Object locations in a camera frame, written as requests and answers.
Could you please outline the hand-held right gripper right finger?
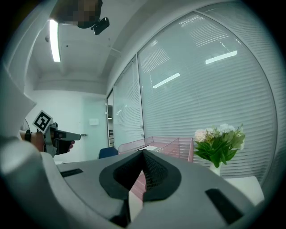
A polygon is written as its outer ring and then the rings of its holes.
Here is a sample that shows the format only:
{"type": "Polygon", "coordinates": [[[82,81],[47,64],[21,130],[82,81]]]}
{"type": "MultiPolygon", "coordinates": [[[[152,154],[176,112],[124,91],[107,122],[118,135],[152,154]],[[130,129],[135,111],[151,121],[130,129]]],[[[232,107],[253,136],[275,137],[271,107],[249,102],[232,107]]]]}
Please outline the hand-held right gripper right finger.
{"type": "Polygon", "coordinates": [[[143,150],[147,181],[135,229],[245,229],[264,201],[251,176],[224,179],[210,169],[143,150]]]}

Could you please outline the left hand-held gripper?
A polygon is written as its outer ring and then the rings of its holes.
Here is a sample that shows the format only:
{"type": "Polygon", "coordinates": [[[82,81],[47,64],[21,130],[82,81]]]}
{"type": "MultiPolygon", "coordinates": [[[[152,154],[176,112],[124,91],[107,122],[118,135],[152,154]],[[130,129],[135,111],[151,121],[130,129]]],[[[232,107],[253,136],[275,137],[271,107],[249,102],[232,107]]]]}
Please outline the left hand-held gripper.
{"type": "Polygon", "coordinates": [[[74,141],[81,139],[80,134],[59,130],[58,124],[43,110],[36,116],[33,126],[36,127],[36,132],[43,134],[44,152],[52,157],[70,152],[74,146],[74,141]]]}

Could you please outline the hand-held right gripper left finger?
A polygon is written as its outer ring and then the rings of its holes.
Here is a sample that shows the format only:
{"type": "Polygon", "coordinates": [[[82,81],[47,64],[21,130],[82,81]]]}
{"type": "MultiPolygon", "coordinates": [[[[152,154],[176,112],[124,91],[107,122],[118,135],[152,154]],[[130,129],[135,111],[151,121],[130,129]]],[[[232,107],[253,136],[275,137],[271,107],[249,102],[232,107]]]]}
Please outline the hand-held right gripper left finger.
{"type": "Polygon", "coordinates": [[[58,166],[66,210],[83,226],[130,226],[129,192],[143,166],[141,150],[58,166]]]}

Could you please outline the person's left hand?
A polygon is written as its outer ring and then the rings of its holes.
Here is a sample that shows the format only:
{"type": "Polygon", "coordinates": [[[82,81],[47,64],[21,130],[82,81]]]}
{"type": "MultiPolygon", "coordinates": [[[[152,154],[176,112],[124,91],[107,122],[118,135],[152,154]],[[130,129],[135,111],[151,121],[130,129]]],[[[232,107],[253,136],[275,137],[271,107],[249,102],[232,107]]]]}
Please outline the person's left hand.
{"type": "Polygon", "coordinates": [[[32,132],[30,142],[36,147],[38,151],[44,152],[45,142],[41,132],[32,132]]]}

